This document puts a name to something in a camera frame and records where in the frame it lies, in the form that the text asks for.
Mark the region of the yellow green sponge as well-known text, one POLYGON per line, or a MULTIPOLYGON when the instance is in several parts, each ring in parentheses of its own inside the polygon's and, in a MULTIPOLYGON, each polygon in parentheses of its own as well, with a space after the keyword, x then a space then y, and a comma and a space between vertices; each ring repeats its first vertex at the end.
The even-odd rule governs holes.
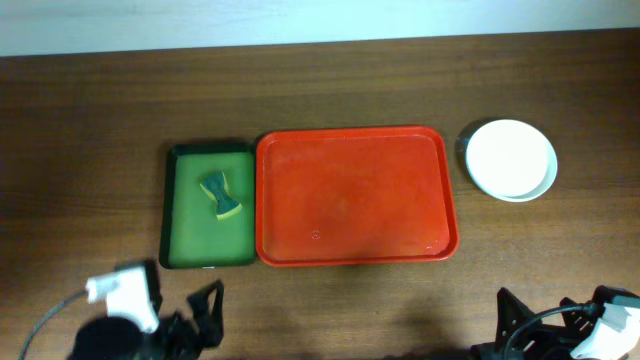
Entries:
POLYGON ((218 220, 228 219, 238 214, 243 205, 229 195, 228 182, 224 172, 216 172, 204 178, 201 189, 215 202, 215 215, 218 220))

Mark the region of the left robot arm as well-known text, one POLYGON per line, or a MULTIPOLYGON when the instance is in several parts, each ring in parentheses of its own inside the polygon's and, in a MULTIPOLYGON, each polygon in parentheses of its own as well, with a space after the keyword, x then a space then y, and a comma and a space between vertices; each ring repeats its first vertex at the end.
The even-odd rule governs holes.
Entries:
POLYGON ((180 311, 160 319, 151 334, 121 317, 102 317, 77 332, 69 355, 72 360, 196 360, 206 349, 218 347, 224 337, 224 284, 217 280, 190 294, 192 316, 180 311))

